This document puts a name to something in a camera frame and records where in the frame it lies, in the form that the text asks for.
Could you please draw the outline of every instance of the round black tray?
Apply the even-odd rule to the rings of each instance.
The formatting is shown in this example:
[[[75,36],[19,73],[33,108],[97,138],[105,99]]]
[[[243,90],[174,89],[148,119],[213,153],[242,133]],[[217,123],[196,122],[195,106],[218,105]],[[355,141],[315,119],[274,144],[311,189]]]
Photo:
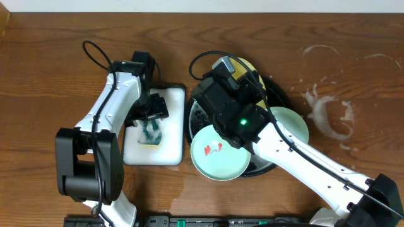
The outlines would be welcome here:
[[[268,103],[271,107],[285,107],[293,110],[292,104],[286,93],[271,79],[262,77],[266,92],[268,94]],[[205,111],[190,98],[185,109],[185,137],[189,145],[196,133],[202,128],[211,125],[208,115]],[[258,155],[252,155],[250,164],[240,177],[255,177],[272,170],[276,165],[270,161],[260,158]]]

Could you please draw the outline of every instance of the table surface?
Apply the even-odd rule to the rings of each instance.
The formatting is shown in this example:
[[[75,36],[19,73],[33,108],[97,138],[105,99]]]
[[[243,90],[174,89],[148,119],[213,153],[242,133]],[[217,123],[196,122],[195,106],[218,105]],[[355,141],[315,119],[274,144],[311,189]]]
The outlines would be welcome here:
[[[13,13],[0,46],[0,225],[61,226],[67,215],[90,213],[59,195],[54,149],[59,128],[82,119],[105,84],[83,40],[113,60],[149,51],[162,81],[185,85],[187,98],[198,83],[188,65],[199,53],[243,57],[287,92],[311,146],[370,177],[386,174],[404,195],[403,36],[403,15]],[[215,59],[200,60],[195,73],[207,72]],[[338,98],[327,110],[340,133],[347,133],[341,101],[351,101],[354,133],[343,143],[351,150],[307,118],[311,108],[300,93],[315,84],[319,97]],[[308,217],[326,206],[281,168],[209,180],[193,166],[185,139],[179,166],[125,166],[123,191],[141,214]]]

